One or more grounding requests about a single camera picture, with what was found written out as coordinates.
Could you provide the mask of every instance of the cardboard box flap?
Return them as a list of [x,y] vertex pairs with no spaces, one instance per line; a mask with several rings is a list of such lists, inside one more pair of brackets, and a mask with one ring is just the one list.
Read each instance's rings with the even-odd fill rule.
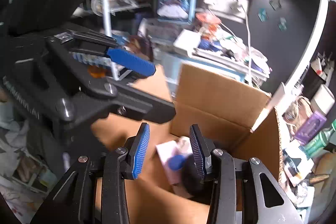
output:
[[278,113],[273,109],[260,126],[232,152],[232,157],[249,160],[259,158],[276,180],[282,171],[281,137]]
[[181,68],[176,101],[251,128],[265,107],[267,93],[192,65]]
[[221,148],[231,151],[247,135],[248,128],[197,108],[175,102],[176,116],[171,121],[170,132],[176,136],[189,136],[189,128],[197,123],[204,137],[220,143]]
[[127,208],[131,224],[206,223],[209,206],[181,198],[138,178],[125,180]]

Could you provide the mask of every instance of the white shelf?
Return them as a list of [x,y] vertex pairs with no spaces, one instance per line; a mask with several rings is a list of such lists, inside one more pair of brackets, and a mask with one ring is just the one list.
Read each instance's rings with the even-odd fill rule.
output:
[[29,188],[30,190],[32,190],[35,193],[42,193],[42,194],[47,194],[48,193],[48,192],[44,192],[44,191],[42,191],[40,189],[37,189],[36,187],[29,186],[28,183],[25,183],[22,180],[17,179],[16,177],[12,177],[11,179],[14,180],[14,181],[16,181],[17,183],[19,183],[21,185],[26,186],[27,188]]
[[143,8],[143,7],[150,7],[150,4],[140,4],[140,5],[127,5],[127,6],[122,6],[122,7],[117,7],[117,8],[111,8],[110,13],[116,13],[116,12],[121,12],[125,10],[132,10],[132,9],[138,9],[138,8]]
[[[201,57],[216,61],[218,63],[221,63],[223,65],[228,66],[229,68],[240,71],[240,72],[244,73],[245,75],[248,74],[248,70],[249,70],[248,66],[246,66],[242,62],[233,61],[228,57],[216,56],[214,54],[211,54],[207,50],[202,50],[202,49],[199,49],[199,48],[195,48],[194,55],[201,56]],[[257,78],[261,79],[262,81],[266,81],[267,79],[269,79],[269,75],[261,73],[260,71],[257,71],[255,69],[251,69],[251,75],[252,75],[252,77],[257,77]]]

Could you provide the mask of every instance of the white cable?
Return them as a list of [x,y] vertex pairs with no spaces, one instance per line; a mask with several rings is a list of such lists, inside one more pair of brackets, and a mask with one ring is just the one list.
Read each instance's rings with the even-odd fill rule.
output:
[[[210,13],[216,17],[216,15],[209,9]],[[224,26],[233,36],[234,40],[238,43],[238,37],[231,31],[228,27],[226,27],[222,22],[220,23],[222,26]]]
[[[247,46],[249,49],[249,69],[248,69],[248,82],[249,85],[252,85],[252,76],[251,76],[251,33],[250,33],[250,28],[249,28],[249,19],[247,17],[247,12],[245,11],[244,7],[242,6],[242,9],[245,12],[245,20],[246,20],[246,29],[247,29]],[[209,9],[210,13],[214,16],[216,16],[210,9]],[[233,38],[237,41],[237,36],[233,33],[233,31],[231,31],[228,27],[226,27],[223,23],[221,23],[221,25],[223,25],[232,35]]]
[[242,6],[245,12],[245,20],[246,20],[246,29],[247,29],[247,46],[249,47],[249,70],[248,70],[248,82],[249,85],[252,85],[252,76],[251,76],[251,33],[249,28],[249,18],[247,17],[247,12],[245,11],[244,7]]
[[[108,37],[112,37],[111,32],[111,15],[110,15],[110,5],[109,0],[102,0],[102,8],[103,8],[103,23],[104,23],[104,31],[105,35]],[[112,62],[111,65],[112,76],[115,81],[119,80],[119,72],[117,70],[116,63]]]

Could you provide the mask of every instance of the cluttered desk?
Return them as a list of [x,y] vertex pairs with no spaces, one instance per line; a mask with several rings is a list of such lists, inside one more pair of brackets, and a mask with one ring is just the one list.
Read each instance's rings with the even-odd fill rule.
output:
[[[234,224],[236,211],[242,223],[302,223],[278,183],[276,111],[250,132],[269,99],[259,88],[271,72],[251,46],[250,0],[203,0],[197,11],[196,0],[158,0],[157,17],[142,18],[133,36],[113,32],[110,14],[150,1],[87,0],[103,17],[105,34],[66,22],[81,1],[10,0],[1,25],[1,86],[64,161],[64,174],[30,223],[145,223],[152,214],[156,222]],[[245,24],[247,41],[221,18]],[[285,30],[285,22],[278,27]],[[174,91],[163,73],[174,66],[169,58],[182,63],[179,82],[170,78]],[[105,149],[67,159],[83,134],[94,134]],[[266,136],[268,147],[260,145]],[[30,160],[52,168],[48,148]],[[31,187],[40,175],[37,168],[21,183]],[[2,196],[0,202],[1,218],[18,223]]]

